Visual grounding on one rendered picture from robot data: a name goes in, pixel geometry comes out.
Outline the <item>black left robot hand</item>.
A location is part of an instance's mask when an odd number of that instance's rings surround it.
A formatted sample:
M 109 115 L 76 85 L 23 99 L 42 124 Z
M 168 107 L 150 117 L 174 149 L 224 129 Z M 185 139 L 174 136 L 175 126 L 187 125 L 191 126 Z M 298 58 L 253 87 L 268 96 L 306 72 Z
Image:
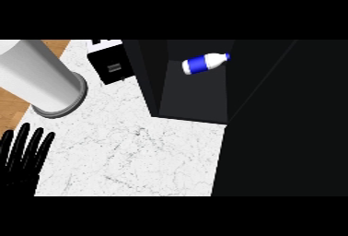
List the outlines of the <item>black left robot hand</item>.
M 4 197 L 35 195 L 39 172 L 56 133 L 50 132 L 42 139 L 44 129 L 38 127 L 28 138 L 28 131 L 29 123 L 23 123 L 17 136 L 7 130 L 0 138 L 0 194 Z

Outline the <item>dark grey cabinet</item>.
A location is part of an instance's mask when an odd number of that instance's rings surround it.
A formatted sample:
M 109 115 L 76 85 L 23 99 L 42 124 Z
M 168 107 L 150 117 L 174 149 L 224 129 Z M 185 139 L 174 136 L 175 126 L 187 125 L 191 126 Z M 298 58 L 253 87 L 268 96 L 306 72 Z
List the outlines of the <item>dark grey cabinet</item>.
M 227 124 L 227 65 L 187 75 L 183 61 L 206 53 L 228 53 L 233 44 L 233 40 L 124 40 L 153 117 Z

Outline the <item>white and blue water bottle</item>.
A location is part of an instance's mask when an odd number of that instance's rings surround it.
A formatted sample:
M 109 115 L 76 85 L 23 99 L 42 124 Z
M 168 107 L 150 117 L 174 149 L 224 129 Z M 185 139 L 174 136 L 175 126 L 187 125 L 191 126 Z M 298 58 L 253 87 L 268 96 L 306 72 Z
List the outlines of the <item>white and blue water bottle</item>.
M 187 75 L 197 74 L 215 69 L 230 60 L 231 56 L 228 53 L 208 53 L 183 61 L 183 72 Z

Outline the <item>dark grey cabinet door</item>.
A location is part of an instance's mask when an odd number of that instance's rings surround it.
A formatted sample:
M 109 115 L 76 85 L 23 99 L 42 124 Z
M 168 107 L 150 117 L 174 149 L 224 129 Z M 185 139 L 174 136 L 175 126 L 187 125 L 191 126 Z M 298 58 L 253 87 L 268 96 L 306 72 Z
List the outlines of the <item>dark grey cabinet door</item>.
M 293 42 L 225 127 L 212 195 L 348 195 L 348 40 Z

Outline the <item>white cylindrical appliance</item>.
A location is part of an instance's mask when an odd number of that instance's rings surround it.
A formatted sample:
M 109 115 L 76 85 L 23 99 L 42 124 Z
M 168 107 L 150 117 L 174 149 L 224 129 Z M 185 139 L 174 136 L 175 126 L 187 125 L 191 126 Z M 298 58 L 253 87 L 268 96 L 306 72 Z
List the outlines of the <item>white cylindrical appliance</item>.
M 0 86 L 41 117 L 62 118 L 85 99 L 88 86 L 39 40 L 0 40 Z

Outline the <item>black square box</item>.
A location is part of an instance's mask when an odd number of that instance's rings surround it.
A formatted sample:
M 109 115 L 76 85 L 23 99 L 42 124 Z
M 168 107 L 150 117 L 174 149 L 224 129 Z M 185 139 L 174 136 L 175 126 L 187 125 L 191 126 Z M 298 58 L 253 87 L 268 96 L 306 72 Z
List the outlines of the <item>black square box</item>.
M 134 75 L 122 44 L 88 53 L 87 58 L 104 85 Z

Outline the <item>white panel with black marks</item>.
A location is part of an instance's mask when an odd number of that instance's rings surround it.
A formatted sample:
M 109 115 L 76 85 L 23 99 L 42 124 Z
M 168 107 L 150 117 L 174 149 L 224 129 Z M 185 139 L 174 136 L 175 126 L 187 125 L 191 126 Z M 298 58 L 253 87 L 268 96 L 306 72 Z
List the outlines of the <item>white panel with black marks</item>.
M 103 49 L 107 49 L 122 43 L 121 40 L 88 40 L 87 41 L 87 53 L 94 53 Z

